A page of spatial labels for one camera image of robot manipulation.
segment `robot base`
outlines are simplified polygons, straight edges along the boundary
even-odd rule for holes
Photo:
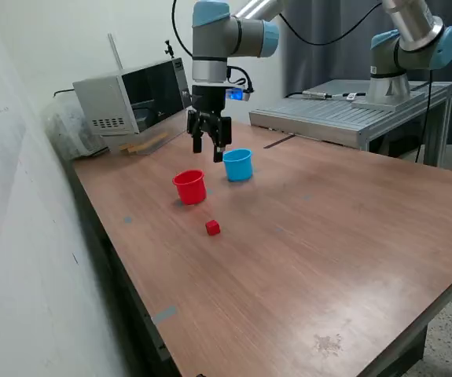
[[[407,75],[387,78],[371,78],[367,96],[355,101],[352,108],[366,108],[382,112],[398,112],[418,102],[421,92],[411,92]]]
[[[423,92],[411,92],[408,97],[401,98],[398,101],[392,101],[389,104],[369,102],[367,99],[358,100],[352,102],[351,107],[367,108],[369,110],[380,110],[382,112],[399,112],[415,105],[419,101],[422,101],[422,98],[426,95],[427,94]]]

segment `red block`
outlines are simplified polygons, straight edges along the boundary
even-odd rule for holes
[[[215,234],[220,233],[219,223],[216,222],[215,220],[207,222],[206,226],[207,226],[207,232],[210,236],[214,236]]]

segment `metal table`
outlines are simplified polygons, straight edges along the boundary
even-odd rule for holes
[[[411,89],[421,84],[423,82],[410,82]],[[311,90],[340,94],[366,92],[368,89],[368,80],[333,80]],[[294,96],[250,112],[250,123],[368,151],[371,141],[425,113],[428,87],[419,90],[425,95],[397,112],[353,108],[349,101],[306,100]],[[443,163],[451,108],[452,82],[434,82],[425,139],[426,165],[440,167]]]

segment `red cup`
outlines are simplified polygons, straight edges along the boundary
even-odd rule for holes
[[[207,189],[204,187],[203,178],[202,170],[187,170],[173,178],[173,184],[177,186],[182,203],[190,206],[206,199]]]

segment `black cable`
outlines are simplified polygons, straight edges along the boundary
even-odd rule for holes
[[[421,152],[421,146],[423,145],[424,140],[424,134],[427,131],[427,124],[428,124],[428,113],[430,112],[430,103],[432,102],[432,84],[433,84],[433,71],[430,71],[430,77],[428,79],[428,102],[427,102],[427,111],[424,114],[424,124],[423,124],[423,131],[421,131],[421,140],[420,140],[420,146],[417,148],[417,154],[416,154],[416,161],[417,163],[420,159],[420,152]]]
[[[291,92],[285,96],[285,98],[289,98],[291,96],[295,96],[296,94],[303,94],[303,92]]]
[[[330,44],[332,44],[332,43],[334,43],[334,42],[340,41],[341,39],[343,39],[344,37],[346,37],[348,34],[350,34],[354,29],[356,29],[356,28],[357,28],[357,27],[358,27],[358,26],[359,26],[359,25],[360,25],[360,24],[361,24],[361,23],[369,16],[369,14],[371,14],[376,8],[379,8],[381,5],[382,5],[381,2],[380,2],[380,3],[377,3],[377,4],[376,4],[373,8],[371,8],[370,11],[367,12],[367,13],[365,14],[365,16],[362,17],[362,18],[360,19],[360,21],[357,22],[350,30],[348,30],[346,33],[344,33],[344,34],[341,35],[340,37],[337,37],[337,38],[333,39],[332,41],[328,41],[328,42],[325,42],[325,43],[315,43],[315,42],[309,42],[309,41],[307,41],[306,39],[304,39],[303,37],[300,36],[300,34],[296,31],[296,29],[294,29],[294,28],[292,27],[291,24],[288,23],[287,19],[283,16],[283,14],[280,13],[280,17],[281,17],[281,19],[283,20],[283,22],[285,22],[285,23],[287,24],[288,28],[292,31],[292,33],[294,33],[294,35],[295,35],[298,39],[300,39],[301,41],[303,41],[304,43],[306,43],[306,44],[308,44],[308,45],[312,45],[312,46],[327,46],[327,45],[330,45]]]
[[[55,98],[57,94],[60,94],[60,93],[67,93],[67,92],[74,92],[74,91],[75,91],[75,89],[58,90],[57,92],[54,92],[53,98]]]
[[[177,31],[177,25],[175,23],[175,7],[177,6],[177,0],[173,0],[173,6],[171,7],[171,24],[173,25],[173,32],[175,33],[175,37],[177,37],[178,43],[180,43],[180,46],[184,49],[184,51],[189,55],[190,57],[193,57],[191,52],[184,46],[184,43],[180,39],[180,36],[178,35]]]
[[[244,77],[247,79],[247,89],[244,92],[245,93],[254,93],[254,87],[252,85],[252,81],[251,81],[248,73],[243,68],[236,67],[234,65],[228,65],[227,66],[227,78],[228,79],[231,77],[231,70],[236,70],[236,71],[241,72],[244,75]]]
[[[160,116],[159,113],[156,110],[154,110],[153,108],[148,108],[148,107],[145,107],[145,106],[142,106],[142,107],[138,108],[136,106],[132,106],[132,109],[133,110],[149,110],[149,112],[151,112],[153,115],[155,115],[156,118],[158,118]]]

